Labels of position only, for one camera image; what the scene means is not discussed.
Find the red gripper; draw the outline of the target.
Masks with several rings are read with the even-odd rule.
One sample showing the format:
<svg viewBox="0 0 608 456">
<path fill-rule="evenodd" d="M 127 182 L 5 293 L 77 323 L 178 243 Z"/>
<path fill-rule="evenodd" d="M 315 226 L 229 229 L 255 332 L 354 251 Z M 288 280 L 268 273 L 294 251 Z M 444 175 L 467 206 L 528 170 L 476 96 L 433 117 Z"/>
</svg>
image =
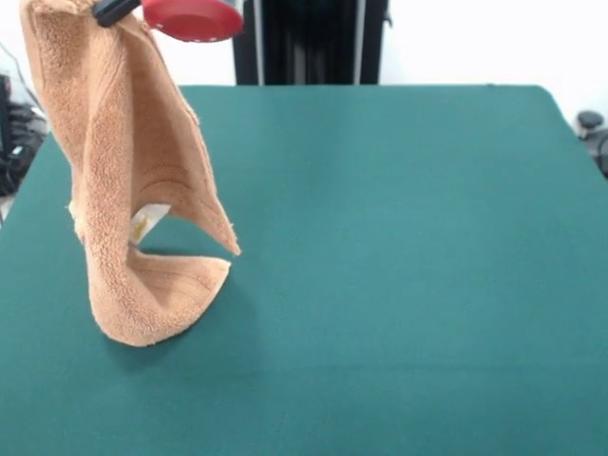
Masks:
<svg viewBox="0 0 608 456">
<path fill-rule="evenodd" d="M 183 42 L 225 41 L 244 24 L 244 1 L 100 0 L 92 6 L 92 15 L 100 27 L 112 27 L 140 5 L 152 29 Z"/>
</svg>

